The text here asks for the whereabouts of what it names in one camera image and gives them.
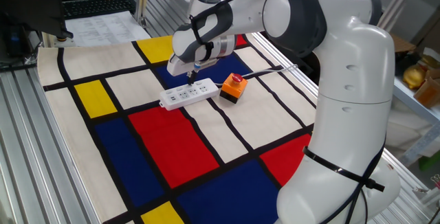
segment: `yellow object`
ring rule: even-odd
[[[247,84],[248,81],[242,76],[231,73],[221,86],[220,96],[236,104]]]
[[[90,118],[117,111],[99,80],[76,85],[75,89]]]
[[[420,65],[413,65],[405,70],[403,81],[410,89],[418,89],[425,81],[425,76],[426,72]]]
[[[184,224],[169,201],[143,214],[142,220],[145,224]]]
[[[160,63],[170,59],[173,53],[172,40],[173,36],[163,36],[136,41],[136,43],[150,63]]]

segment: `paper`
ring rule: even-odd
[[[126,43],[150,38],[129,11],[66,21],[76,46]]]

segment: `white power strip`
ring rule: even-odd
[[[168,111],[205,100],[219,94],[219,88],[209,78],[160,92],[160,106]]]

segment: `red rectangle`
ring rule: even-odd
[[[155,107],[129,118],[171,188],[219,167],[179,109]]]
[[[284,186],[303,160],[303,148],[309,145],[310,135],[302,135],[277,148],[263,153],[260,158],[275,179]]]

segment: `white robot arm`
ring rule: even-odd
[[[399,194],[397,173],[380,160],[394,75],[393,40],[374,26],[380,7],[379,0],[196,0],[192,23],[173,35],[168,71],[192,72],[190,83],[232,53],[235,34],[264,30],[320,60],[313,135],[278,194],[278,224],[363,223]]]

